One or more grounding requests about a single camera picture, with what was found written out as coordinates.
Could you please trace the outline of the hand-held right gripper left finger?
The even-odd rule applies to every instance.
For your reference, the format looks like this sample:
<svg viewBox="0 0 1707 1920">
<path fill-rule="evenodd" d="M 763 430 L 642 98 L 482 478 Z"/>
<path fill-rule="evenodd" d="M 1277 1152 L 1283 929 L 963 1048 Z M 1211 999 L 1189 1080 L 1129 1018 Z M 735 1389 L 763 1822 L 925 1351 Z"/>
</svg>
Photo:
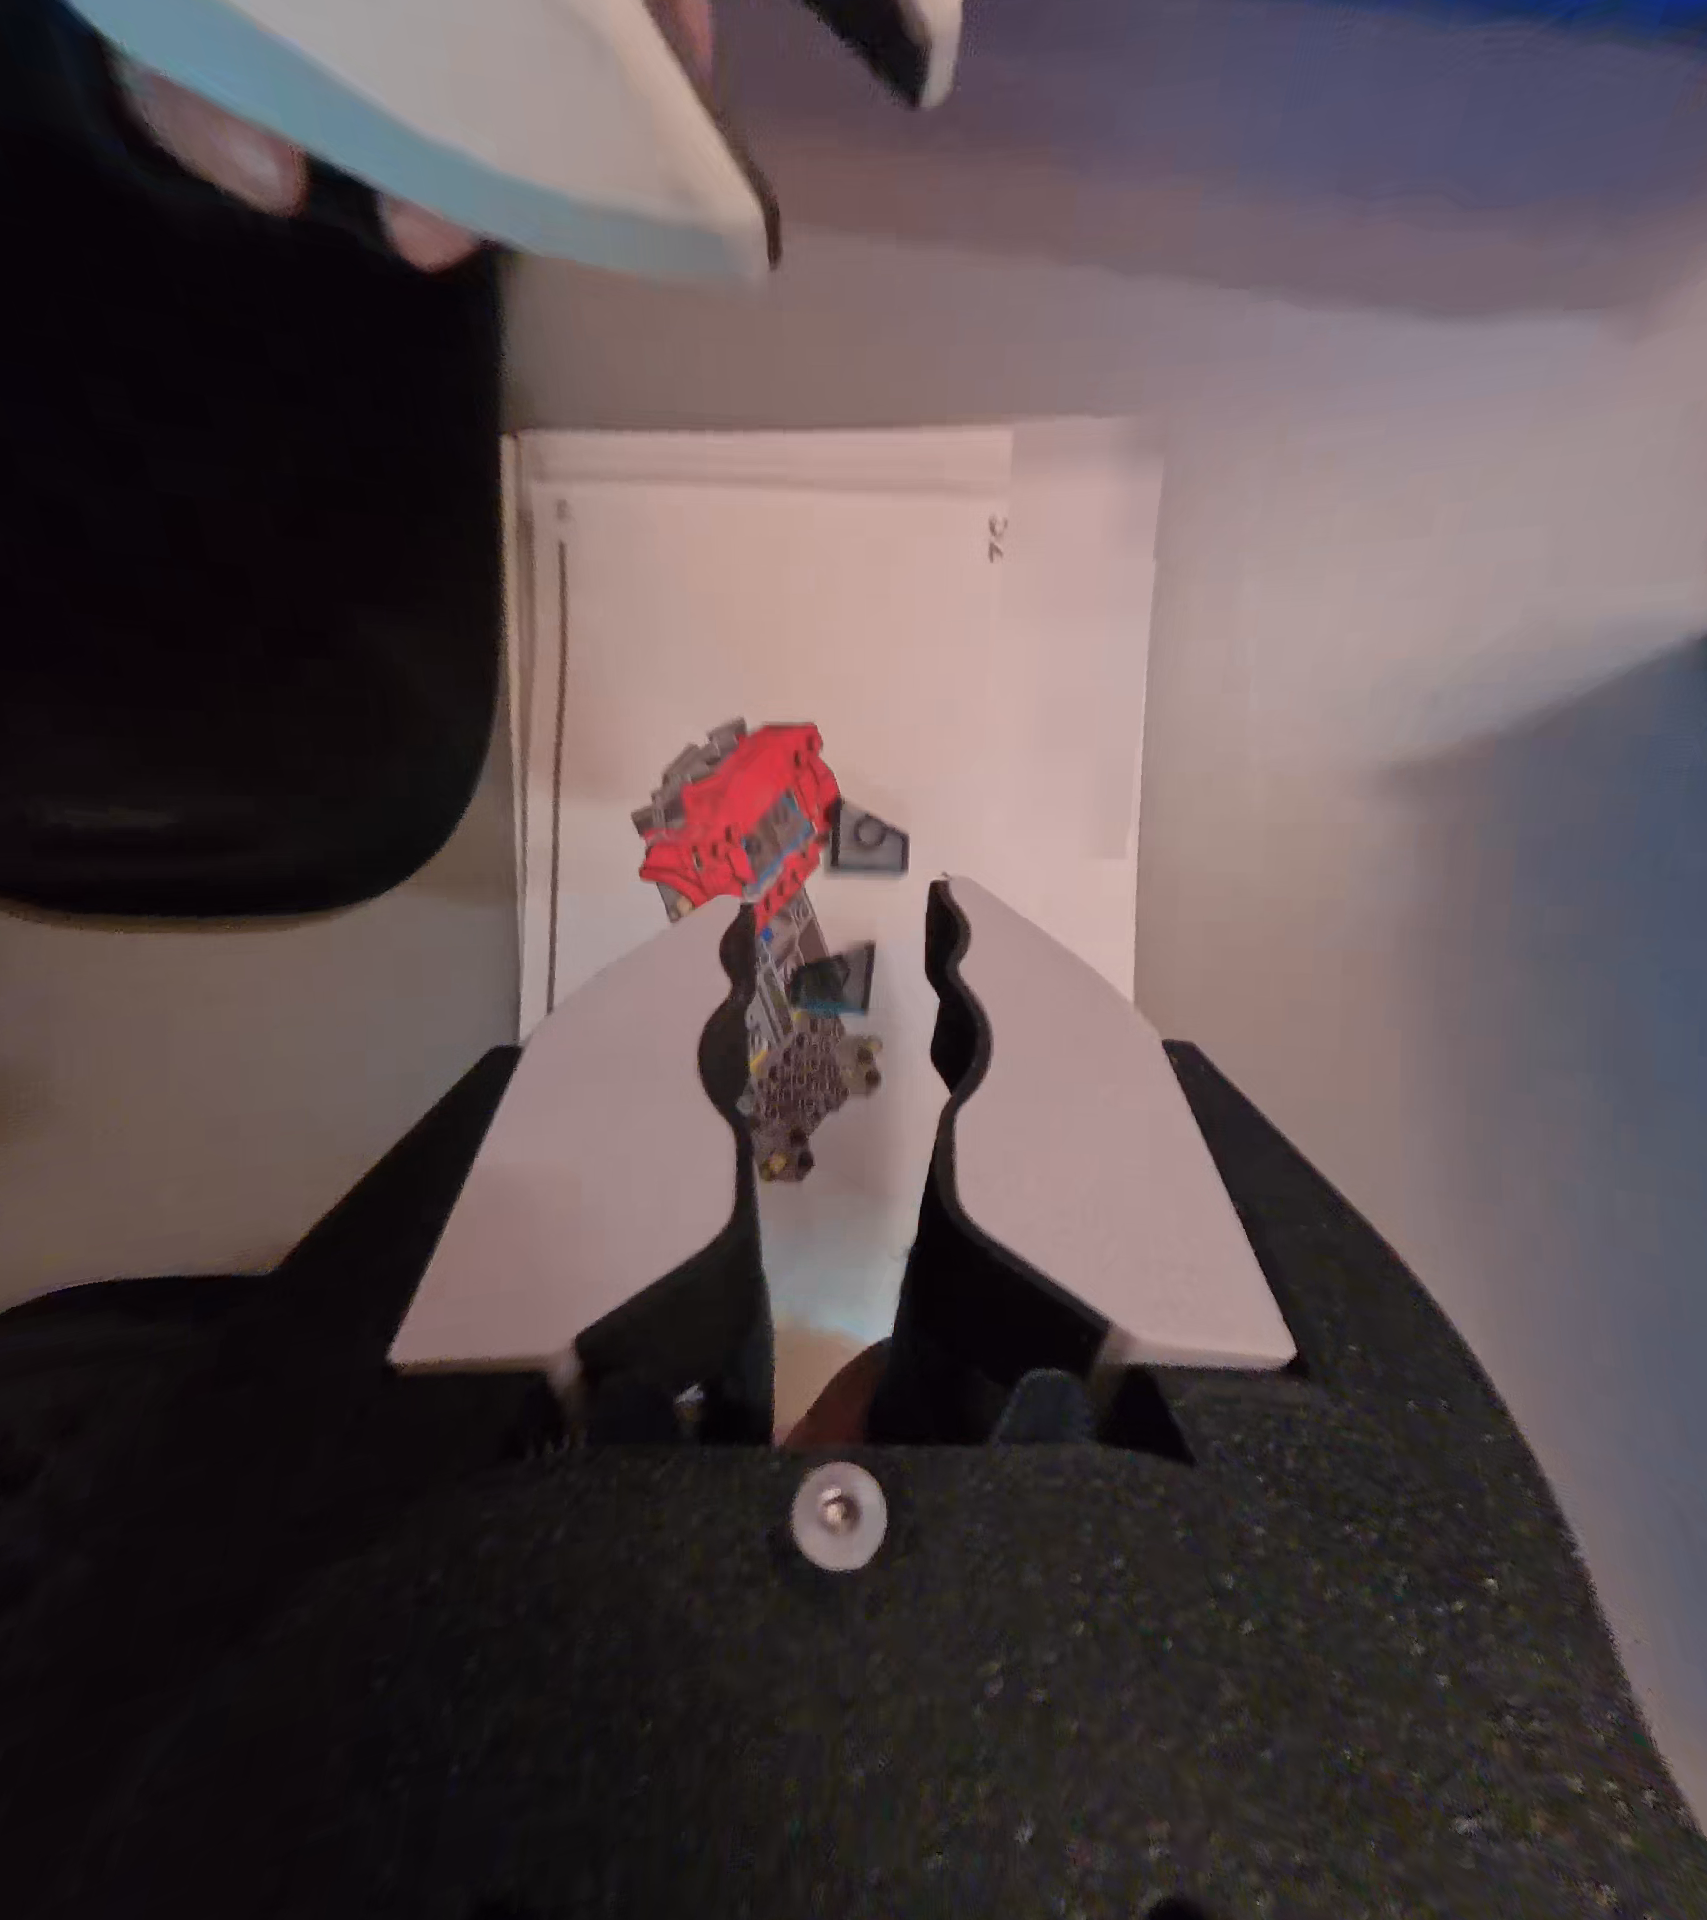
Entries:
<svg viewBox="0 0 1707 1920">
<path fill-rule="evenodd" d="M 634 1382 L 769 1442 L 755 956 L 751 909 L 705 903 L 540 1019 L 388 1346 L 400 1374 L 534 1374 L 578 1415 Z"/>
</svg>

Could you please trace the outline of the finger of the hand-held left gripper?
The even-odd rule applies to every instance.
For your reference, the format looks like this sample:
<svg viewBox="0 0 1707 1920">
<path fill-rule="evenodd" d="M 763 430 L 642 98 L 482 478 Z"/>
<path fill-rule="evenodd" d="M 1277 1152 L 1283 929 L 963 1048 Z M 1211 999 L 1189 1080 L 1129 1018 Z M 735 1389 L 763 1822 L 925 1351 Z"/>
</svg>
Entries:
<svg viewBox="0 0 1707 1920">
<path fill-rule="evenodd" d="M 943 104 L 961 50 L 961 1 L 799 1 L 911 110 Z"/>
<path fill-rule="evenodd" d="M 516 252 L 763 279 L 779 214 L 640 1 L 76 1 L 116 53 Z"/>
</svg>

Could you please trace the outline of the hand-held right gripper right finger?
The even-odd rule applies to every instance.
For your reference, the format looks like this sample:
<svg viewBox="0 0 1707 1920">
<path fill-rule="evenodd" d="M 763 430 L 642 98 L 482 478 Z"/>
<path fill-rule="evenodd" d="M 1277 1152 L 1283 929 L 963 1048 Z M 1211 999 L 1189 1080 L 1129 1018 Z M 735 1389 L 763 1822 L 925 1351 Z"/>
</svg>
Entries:
<svg viewBox="0 0 1707 1920">
<path fill-rule="evenodd" d="M 1281 1375 L 1297 1338 L 1165 1046 L 965 875 L 927 895 L 945 1092 L 877 1443 L 1173 1443 L 1147 1375 Z"/>
</svg>

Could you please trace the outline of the red and grey lego model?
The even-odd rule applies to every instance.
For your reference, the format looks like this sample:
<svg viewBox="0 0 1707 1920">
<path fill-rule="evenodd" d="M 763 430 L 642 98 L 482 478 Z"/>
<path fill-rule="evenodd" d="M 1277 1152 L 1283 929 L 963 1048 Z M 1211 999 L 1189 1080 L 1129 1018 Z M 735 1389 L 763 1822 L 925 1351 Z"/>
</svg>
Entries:
<svg viewBox="0 0 1707 1920">
<path fill-rule="evenodd" d="M 751 909 L 755 987 L 739 1107 L 757 1174 L 773 1186 L 801 1184 L 819 1126 L 881 1084 L 881 1042 L 847 1028 L 865 1015 L 809 1015 L 785 992 L 799 963 L 841 950 L 827 943 L 807 892 L 817 869 L 829 869 L 841 795 L 815 724 L 749 727 L 735 718 L 675 756 L 632 816 L 644 842 L 640 875 L 671 919 L 713 899 Z"/>
</svg>

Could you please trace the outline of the person's left hand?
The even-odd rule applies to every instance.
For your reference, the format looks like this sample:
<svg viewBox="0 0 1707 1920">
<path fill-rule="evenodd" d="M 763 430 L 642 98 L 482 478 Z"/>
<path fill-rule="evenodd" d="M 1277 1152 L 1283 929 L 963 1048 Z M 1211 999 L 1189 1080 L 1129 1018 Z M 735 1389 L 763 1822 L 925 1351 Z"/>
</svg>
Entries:
<svg viewBox="0 0 1707 1920">
<path fill-rule="evenodd" d="M 286 135 L 220 107 L 148 64 L 112 53 L 112 72 L 132 120 L 190 175 L 274 217 L 310 212 L 314 167 Z M 386 249 L 426 273 L 442 273 L 486 248 L 482 236 L 404 198 L 374 194 Z"/>
</svg>

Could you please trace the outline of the white instruction sheet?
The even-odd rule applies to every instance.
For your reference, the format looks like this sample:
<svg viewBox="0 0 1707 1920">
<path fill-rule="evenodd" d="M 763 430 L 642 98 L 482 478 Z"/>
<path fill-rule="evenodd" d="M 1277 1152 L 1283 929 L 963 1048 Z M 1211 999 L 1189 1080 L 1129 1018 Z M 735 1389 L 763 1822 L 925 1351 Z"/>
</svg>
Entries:
<svg viewBox="0 0 1707 1920">
<path fill-rule="evenodd" d="M 520 1029 L 663 925 L 630 817 L 731 718 L 909 837 L 811 880 L 831 942 L 917 978 L 957 872 L 1131 995 L 1161 474 L 1125 417 L 508 436 Z"/>
</svg>

